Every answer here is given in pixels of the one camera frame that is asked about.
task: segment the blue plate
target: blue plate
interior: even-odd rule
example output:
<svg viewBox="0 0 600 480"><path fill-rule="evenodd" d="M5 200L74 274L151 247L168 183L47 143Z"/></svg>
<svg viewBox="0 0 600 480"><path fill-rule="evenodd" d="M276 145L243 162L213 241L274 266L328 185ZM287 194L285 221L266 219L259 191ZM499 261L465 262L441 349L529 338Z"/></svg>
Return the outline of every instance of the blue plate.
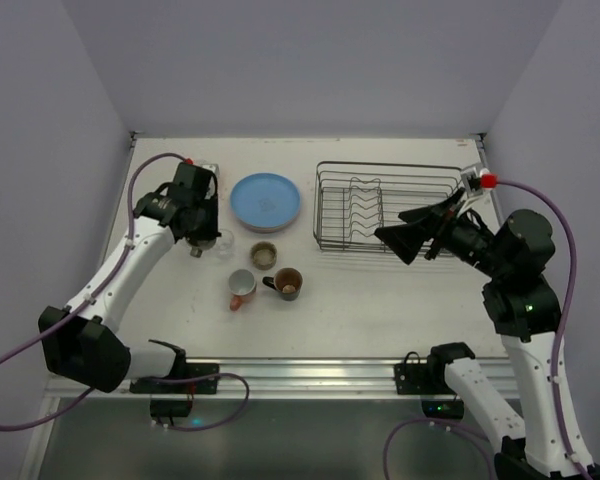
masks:
<svg viewBox="0 0 600 480"><path fill-rule="evenodd" d="M231 209L247 228L273 232L286 227L300 212L300 192L288 178L256 173L231 191Z"/></svg>

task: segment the dish rack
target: dish rack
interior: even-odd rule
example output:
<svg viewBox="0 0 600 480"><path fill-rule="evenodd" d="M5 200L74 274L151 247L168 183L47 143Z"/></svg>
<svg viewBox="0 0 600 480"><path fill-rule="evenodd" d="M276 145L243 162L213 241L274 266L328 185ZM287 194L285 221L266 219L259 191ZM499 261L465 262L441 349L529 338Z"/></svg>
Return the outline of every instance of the dish rack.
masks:
<svg viewBox="0 0 600 480"><path fill-rule="evenodd" d="M321 250L392 253L374 231L404 224L398 214L449 197L460 168L363 162L321 162L316 169L313 235ZM420 251L428 249L425 244Z"/></svg>

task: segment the red cap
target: red cap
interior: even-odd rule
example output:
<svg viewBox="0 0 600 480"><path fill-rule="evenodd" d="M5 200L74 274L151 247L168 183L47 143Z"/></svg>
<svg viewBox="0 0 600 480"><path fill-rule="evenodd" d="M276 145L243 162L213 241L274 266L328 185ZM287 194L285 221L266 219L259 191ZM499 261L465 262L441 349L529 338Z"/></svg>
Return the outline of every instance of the red cap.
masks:
<svg viewBox="0 0 600 480"><path fill-rule="evenodd" d="M482 188L496 188L498 176L493 173L485 173L480 177L480 186Z"/></svg>

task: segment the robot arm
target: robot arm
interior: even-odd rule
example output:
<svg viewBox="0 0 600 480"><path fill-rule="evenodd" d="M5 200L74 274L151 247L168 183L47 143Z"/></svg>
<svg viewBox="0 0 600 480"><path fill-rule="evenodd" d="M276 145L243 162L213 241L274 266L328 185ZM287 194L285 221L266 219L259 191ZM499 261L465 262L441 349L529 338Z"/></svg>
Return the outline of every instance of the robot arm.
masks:
<svg viewBox="0 0 600 480"><path fill-rule="evenodd" d="M404 225L378 228L375 235L406 264L433 240L427 260L445 249L491 278L483 288L484 305L511 359L526 425L489 384L468 347L460 353L458 344L434 347L427 359L430 375L464 399L497 452L500 480L600 479L600 466L593 462L578 427L562 350L558 376L550 373L561 316L558 299L542 276L555 251L551 225L536 212L518 210L493 234L464 201L466 191L468 201L473 200L480 179L473 176L463 182L466 189L459 188L437 205L402 212ZM561 412L554 406L554 381L560 381ZM565 419L576 452L570 457L558 414Z"/></svg>
<svg viewBox="0 0 600 480"><path fill-rule="evenodd" d="M120 240L65 308L47 307L40 316L38 325L44 332L78 305L87 304L78 316L42 341L49 371L103 392L113 391L125 379L177 378L175 373L186 361L183 350L154 340L128 348L116 333L144 279L178 240L185 238L195 256L215 243L220 235L216 190L212 171L181 163L173 182L140 199L133 211L133 238L127 233ZM125 251L124 263L118 265ZM92 294L103 282L106 286Z"/></svg>

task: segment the white table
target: white table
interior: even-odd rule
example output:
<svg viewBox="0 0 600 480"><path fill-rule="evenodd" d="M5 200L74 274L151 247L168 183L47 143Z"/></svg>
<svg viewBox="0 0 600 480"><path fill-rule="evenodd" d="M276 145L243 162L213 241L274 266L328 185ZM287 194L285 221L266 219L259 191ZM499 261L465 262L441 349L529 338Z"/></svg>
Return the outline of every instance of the white table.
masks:
<svg viewBox="0 0 600 480"><path fill-rule="evenodd" d="M382 254L321 252L313 238L316 164L320 161L423 163L464 167L480 161L470 139L139 139L129 175L148 157L177 152L220 166L221 229L235 237L234 255L189 255L184 242L156 266L125 315L119 335L127 344L154 338L195 357L375 358L426 354L433 345L465 341L482 358L504 350L482 306L487 278L455 259L418 260L407 267ZM135 199L173 178L176 160L161 160L138 179ZM242 228L229 207L232 187L246 175L274 172L291 179L302 211L286 230L270 235ZM480 213L497 228L489 200ZM109 249L127 225L118 208ZM305 283L295 302L283 302L262 284L253 303L229 311L227 278L250 267L259 240L278 247L278 263L295 267Z"/></svg>

